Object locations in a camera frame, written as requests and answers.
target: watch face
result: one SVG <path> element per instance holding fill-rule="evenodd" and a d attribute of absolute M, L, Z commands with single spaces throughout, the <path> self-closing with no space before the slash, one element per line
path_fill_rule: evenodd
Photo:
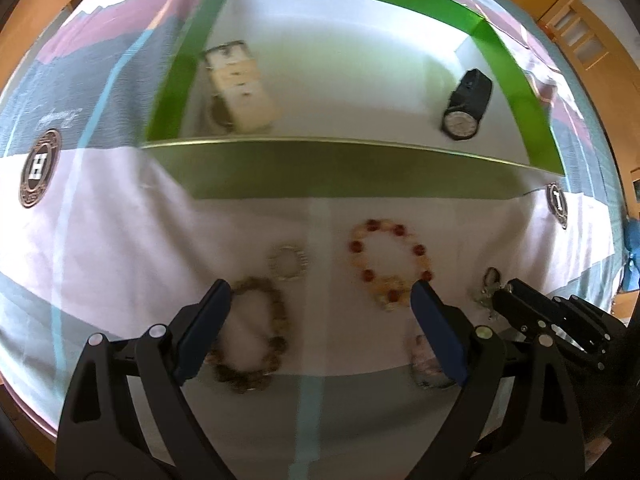
<path fill-rule="evenodd" d="M 460 139 L 470 139 L 478 130 L 478 121 L 466 112 L 451 112 L 444 116 L 444 127 Z"/>

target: screw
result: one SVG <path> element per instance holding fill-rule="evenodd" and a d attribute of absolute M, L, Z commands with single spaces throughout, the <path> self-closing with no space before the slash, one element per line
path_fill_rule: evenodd
<path fill-rule="evenodd" d="M 476 328 L 476 335 L 480 339 L 491 339 L 491 336 L 493 334 L 494 334 L 494 331 L 487 326 L 479 326 L 478 328 Z"/>
<path fill-rule="evenodd" d="M 546 346 L 547 348 L 549 348 L 550 346 L 553 346 L 553 344 L 554 344 L 554 340 L 551 339 L 551 336 L 549 336 L 547 334 L 542 334 L 538 338 L 538 341 L 542 346 Z"/>
<path fill-rule="evenodd" d="M 164 325 L 153 325 L 149 329 L 149 335 L 154 339 L 158 339 L 164 334 L 166 334 L 166 327 Z"/>
<path fill-rule="evenodd" d="M 103 340 L 102 334 L 93 334 L 90 338 L 89 338 L 89 345 L 91 346 L 98 346 Z"/>

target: red object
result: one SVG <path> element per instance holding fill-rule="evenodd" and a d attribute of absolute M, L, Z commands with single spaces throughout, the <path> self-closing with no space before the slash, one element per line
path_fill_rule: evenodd
<path fill-rule="evenodd" d="M 400 299 L 400 293 L 397 290 L 390 290 L 386 294 L 386 298 L 389 300 L 390 303 L 395 303 Z"/>
<path fill-rule="evenodd" d="M 377 231 L 380 229 L 380 220 L 367 220 L 367 231 Z"/>
<path fill-rule="evenodd" d="M 364 245 L 362 244 L 362 242 L 359 242 L 357 240 L 354 240 L 349 244 L 349 250 L 352 253 L 361 253 L 363 249 L 364 249 Z"/>
<path fill-rule="evenodd" d="M 362 279 L 367 283 L 372 282 L 375 277 L 376 273 L 371 269 L 364 269 L 362 271 Z"/>

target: bed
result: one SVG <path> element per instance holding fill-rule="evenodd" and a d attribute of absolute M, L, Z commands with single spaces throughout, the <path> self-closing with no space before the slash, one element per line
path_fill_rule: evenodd
<path fill-rule="evenodd" d="M 310 264 L 304 280 L 282 286 L 292 341 L 270 387 L 239 396 L 205 365 L 184 393 L 238 478 L 396 478 L 424 452 L 458 390 L 412 382 L 406 346 L 415 322 L 407 310 L 372 304 L 345 250 L 350 228 L 367 218 L 404 222 L 427 247 L 434 288 L 476 324 L 500 328 L 474 301 L 488 266 L 608 310 L 624 257 L 624 208 L 602 128 L 559 51 L 521 11 L 506 0 L 454 0 L 493 24 L 548 114 L 566 172 L 566 231 L 543 189 L 510 200 L 194 200 L 140 145 L 200 1 L 84 0 L 8 97 L 0 112 L 0 372 L 55 436 L 92 333 L 137 337 L 216 278 L 267 274 L 265 255 L 295 241 Z M 62 134 L 55 178 L 39 204 L 24 208 L 20 172 L 48 128 Z M 388 250 L 388 272 L 404 272 L 406 257 Z M 238 366 L 260 355 L 268 323 L 260 298 L 234 310 L 224 341 Z M 140 384 L 130 386 L 145 436 L 166 459 Z"/>

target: watch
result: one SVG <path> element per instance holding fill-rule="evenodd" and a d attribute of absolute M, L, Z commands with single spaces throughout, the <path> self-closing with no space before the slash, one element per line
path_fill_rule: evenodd
<path fill-rule="evenodd" d="M 471 139 L 478 132 L 493 87 L 480 70 L 469 70 L 449 97 L 442 116 L 442 131 L 453 140 Z"/>

